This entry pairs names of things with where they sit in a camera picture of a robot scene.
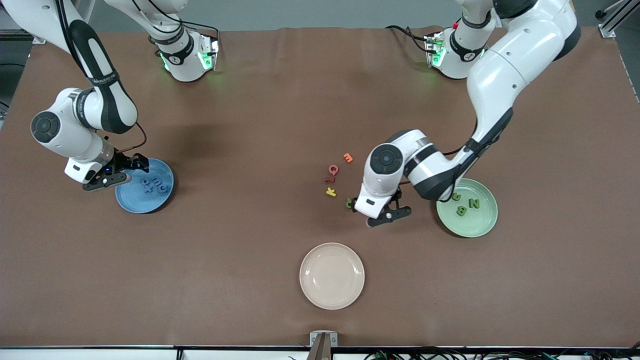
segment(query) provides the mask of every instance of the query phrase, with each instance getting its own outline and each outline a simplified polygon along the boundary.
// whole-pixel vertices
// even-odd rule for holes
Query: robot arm
[[[77,54],[77,61],[93,85],[86,90],[62,90],[53,105],[33,119],[33,137],[49,150],[69,158],[65,173],[83,183],[85,190],[126,182],[127,176],[120,172],[125,168],[146,170],[148,162],[142,155],[128,158],[95,132],[122,134],[135,125],[138,111],[97,34],[73,4],[69,0],[63,0],[63,8],[58,8],[55,0],[4,0],[3,4],[22,28]],[[73,49],[67,46],[58,10],[66,15]]]
[[[179,81],[194,81],[212,70],[218,39],[186,30],[176,13],[187,0],[105,0],[142,26],[155,42],[164,67]]]
[[[395,134],[377,146],[367,159],[355,204],[357,211],[370,218],[382,216],[380,211],[396,191],[402,174],[423,199],[449,200],[458,181],[499,139],[511,120],[512,105],[518,94],[549,64],[573,49],[580,36],[568,1],[533,3],[517,17],[505,15],[507,35],[471,68],[467,90],[476,111],[477,128],[462,149],[448,160],[419,130]],[[385,147],[401,155],[403,173],[395,168],[380,167],[376,151]],[[385,173],[389,170],[394,171],[392,176]]]

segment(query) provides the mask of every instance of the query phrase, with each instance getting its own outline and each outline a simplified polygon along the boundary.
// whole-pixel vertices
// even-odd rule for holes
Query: gray floor
[[[583,26],[596,26],[594,13],[613,0],[575,0]],[[184,20],[211,24],[222,31],[271,30],[284,27],[383,28],[398,24],[413,28],[448,26],[460,16],[453,0],[191,0],[180,14]],[[6,28],[0,10],[0,28]],[[133,20],[97,0],[90,25],[98,32],[141,31]],[[640,84],[640,12],[616,30],[616,41],[634,83]],[[0,42],[0,63],[24,63],[31,46]],[[618,61],[612,55],[612,61]],[[0,101],[10,104],[22,69],[0,65]]]

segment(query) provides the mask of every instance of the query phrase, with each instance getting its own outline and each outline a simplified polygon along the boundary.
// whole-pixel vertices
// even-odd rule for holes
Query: plate
[[[309,301],[326,310],[351,305],[364,287],[364,266],[348,246],[325,243],[311,250],[300,266],[300,286]]]
[[[450,199],[436,204],[444,226],[466,238],[477,238],[491,231],[498,221],[498,204],[491,191],[475,180],[462,179],[455,193],[460,194],[458,201]],[[479,200],[479,208],[470,206],[470,199]],[[466,209],[463,216],[458,213],[461,206]]]
[[[124,170],[131,181],[116,187],[116,200],[134,214],[150,213],[162,206],[173,192],[173,172],[158,159],[149,159],[149,172]]]

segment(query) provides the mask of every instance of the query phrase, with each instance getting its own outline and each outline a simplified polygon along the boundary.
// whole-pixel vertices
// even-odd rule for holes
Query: plate rim
[[[362,269],[362,283],[360,285],[360,289],[358,289],[358,295],[356,295],[356,297],[351,302],[348,302],[346,305],[341,306],[341,307],[335,307],[335,308],[334,307],[324,307],[324,306],[321,306],[320,304],[318,304],[317,302],[313,301],[312,298],[309,296],[309,294],[305,291],[305,287],[302,285],[302,283],[303,283],[303,266],[308,261],[309,255],[311,255],[311,253],[313,253],[314,251],[316,251],[320,247],[327,247],[327,246],[330,246],[330,245],[338,245],[338,247],[341,247],[341,248],[347,250],[347,252],[350,252],[352,255],[355,256],[355,259],[358,260],[358,263],[360,263],[360,268]],[[313,249],[309,250],[307,255],[305,255],[304,259],[302,259],[302,262],[300,263],[300,271],[299,271],[299,274],[298,274],[298,281],[300,282],[300,288],[302,289],[302,293],[305,294],[305,297],[307,298],[307,300],[309,300],[313,305],[315,305],[315,306],[317,306],[317,307],[319,307],[321,309],[324,309],[324,310],[340,310],[340,309],[344,309],[345,307],[348,307],[348,306],[352,305],[356,300],[358,300],[358,298],[360,297],[360,294],[362,294],[362,290],[364,289],[365,278],[366,278],[366,273],[364,271],[364,264],[362,263],[362,259],[360,258],[358,253],[356,253],[352,248],[348,247],[347,245],[345,245],[343,243],[336,243],[336,242],[322,243],[320,245],[315,246]]]
[[[122,202],[120,202],[120,196],[118,196],[118,194],[119,194],[119,191],[122,191],[122,190],[118,190],[119,186],[116,186],[116,188],[114,189],[114,195],[116,197],[116,201],[117,201],[118,205],[120,205],[120,207],[122,209],[124,209],[125,211],[127,211],[127,212],[130,212],[132,214],[147,214],[147,213],[150,213],[151,211],[154,211],[154,210],[157,210],[158,208],[160,208],[167,201],[167,199],[169,199],[169,197],[173,193],[173,185],[175,184],[175,175],[173,174],[173,170],[171,169],[169,164],[165,163],[164,161],[162,161],[160,159],[150,158],[149,159],[149,166],[151,166],[151,161],[158,161],[158,162],[164,164],[164,166],[166,166],[166,168],[169,170],[169,173],[171,174],[171,191],[169,192],[167,197],[164,199],[164,201],[162,201],[162,203],[160,205],[156,206],[155,208],[153,208],[151,210],[148,210],[148,211],[131,211],[131,210],[127,209],[125,206],[123,206]],[[128,169],[128,170],[131,171],[131,172],[142,171],[142,170],[137,169],[137,168]]]
[[[445,223],[445,222],[442,220],[442,215],[440,214],[440,208],[441,208],[441,206],[442,206],[442,205],[441,205],[441,202],[440,202],[440,201],[437,201],[437,202],[436,202],[436,211],[438,212],[438,218],[440,219],[440,222],[441,222],[441,223],[442,223],[442,224],[443,224],[447,229],[451,230],[454,234],[459,235],[459,236],[462,236],[462,237],[464,237],[464,238],[470,238],[470,239],[472,239],[472,238],[479,238],[480,236],[487,235],[487,234],[488,234],[488,233],[489,233],[489,232],[490,232],[490,231],[495,227],[495,224],[498,222],[498,214],[499,214],[498,201],[495,199],[495,195],[491,192],[491,190],[489,190],[489,188],[488,188],[488,187],[486,187],[483,183],[481,183],[481,182],[479,182],[479,181],[477,181],[477,180],[469,179],[469,178],[467,178],[467,177],[464,177],[464,178],[460,179],[460,183],[462,183],[462,181],[469,182],[469,183],[475,183],[475,184],[478,184],[479,186],[483,187],[483,188],[484,188],[484,189],[489,193],[489,195],[491,195],[491,198],[493,199],[493,202],[495,203],[495,220],[493,221],[493,224],[492,224],[492,225],[491,225],[491,226],[490,226],[486,231],[481,232],[481,233],[480,233],[480,234],[478,234],[478,235],[467,236],[467,235],[461,234],[461,233],[459,233],[459,232],[455,231],[454,229],[451,229],[451,228],[447,225],[447,223]]]

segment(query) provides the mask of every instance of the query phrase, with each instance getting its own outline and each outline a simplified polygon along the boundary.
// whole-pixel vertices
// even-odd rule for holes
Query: brown table
[[[465,82],[428,69],[406,37],[225,33],[219,72],[179,83],[145,34],[101,36],[147,130],[141,152],[171,165],[175,197],[133,215],[113,190],[85,193],[64,175],[29,122],[86,82],[67,54],[34,47],[0,132],[0,345],[297,345],[316,329],[343,345],[638,340],[640,106],[595,28],[523,91],[468,173],[500,207],[473,240],[445,231],[411,188],[414,214],[391,225],[368,229],[344,207],[369,151],[397,130],[422,129],[444,151],[473,130]],[[329,241],[354,249],[367,276],[339,311],[298,283],[304,255]]]

